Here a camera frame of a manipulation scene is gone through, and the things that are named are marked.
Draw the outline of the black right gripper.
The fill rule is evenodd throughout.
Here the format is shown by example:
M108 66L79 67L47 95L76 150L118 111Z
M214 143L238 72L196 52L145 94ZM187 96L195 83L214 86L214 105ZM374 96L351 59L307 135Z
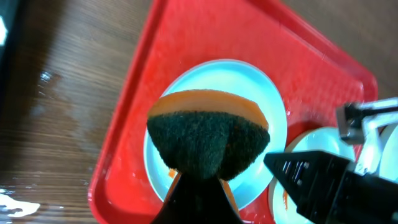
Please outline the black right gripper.
M397 184L346 171L350 159L325 151L270 152L264 164L301 215L328 214L326 223L397 224Z

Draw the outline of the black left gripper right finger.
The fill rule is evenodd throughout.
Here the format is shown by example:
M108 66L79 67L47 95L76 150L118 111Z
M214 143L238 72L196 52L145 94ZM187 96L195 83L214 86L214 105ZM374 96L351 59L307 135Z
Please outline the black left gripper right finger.
M199 188L199 219L202 223L242 224L242 219L233 208L222 181L216 177L206 180Z

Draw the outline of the black water tray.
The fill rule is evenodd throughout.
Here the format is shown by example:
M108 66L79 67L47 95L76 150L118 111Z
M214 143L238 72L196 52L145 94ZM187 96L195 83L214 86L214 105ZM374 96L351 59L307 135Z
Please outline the black water tray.
M17 16L19 4L20 0L1 0L1 59Z

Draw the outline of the white top plate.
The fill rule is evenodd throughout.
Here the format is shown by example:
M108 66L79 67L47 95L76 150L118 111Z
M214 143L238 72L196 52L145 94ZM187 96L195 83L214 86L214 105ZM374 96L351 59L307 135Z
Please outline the white top plate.
M187 90L216 90L255 102L269 125L271 140L264 152L228 184L238 208L254 201L270 184L271 172L264 165L268 152L282 152L287 140L287 118L282 97L272 81L258 68L237 60L215 60L185 72L163 96ZM177 172L165 165L148 130L144 140L144 163L150 184L165 200Z

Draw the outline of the orange green sponge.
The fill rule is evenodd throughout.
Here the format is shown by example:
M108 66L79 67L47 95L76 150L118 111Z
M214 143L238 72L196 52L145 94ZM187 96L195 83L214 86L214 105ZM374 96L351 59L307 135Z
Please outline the orange green sponge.
M239 215L228 182L245 171L271 140L268 122L255 102L216 90L172 93L149 110L147 130L165 165L193 182L195 217L186 223L202 223L199 188L214 177L222 181Z

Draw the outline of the red plastic tray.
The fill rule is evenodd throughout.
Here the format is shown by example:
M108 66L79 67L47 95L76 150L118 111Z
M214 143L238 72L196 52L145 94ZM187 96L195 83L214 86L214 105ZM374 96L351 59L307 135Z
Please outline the red plastic tray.
M155 1L88 193L100 223L149 223L160 210L144 163L147 112L185 72L215 60L248 63L272 81L286 144L335 126L344 103L378 98L369 71L280 1Z

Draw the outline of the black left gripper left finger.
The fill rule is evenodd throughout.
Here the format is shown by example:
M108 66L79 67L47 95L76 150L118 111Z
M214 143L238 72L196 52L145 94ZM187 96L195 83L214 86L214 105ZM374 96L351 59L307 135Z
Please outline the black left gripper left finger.
M195 217L193 182L184 174L177 174L167 192L163 206L151 224L186 223Z

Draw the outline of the white plate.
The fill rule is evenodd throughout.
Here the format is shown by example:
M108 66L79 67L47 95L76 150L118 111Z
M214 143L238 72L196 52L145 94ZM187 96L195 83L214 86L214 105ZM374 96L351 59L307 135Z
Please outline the white plate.
M381 133L383 152L379 165L379 176L397 183L397 124L390 124Z
M355 160L354 147L343 142L336 128L319 128L307 131L295 138L285 152L326 151L351 161ZM310 223L296 212L297 206L279 181L273 179L269 189L269 204L276 224Z
M282 152L287 140L287 118L282 97L272 81L258 68L237 60L215 60L185 72L163 96L187 90L216 90L255 102L269 125L271 140L264 152L228 184L238 208L254 201L270 184L271 172L264 165L268 152ZM165 200L177 172L165 165L148 130L144 140L144 163L150 184Z

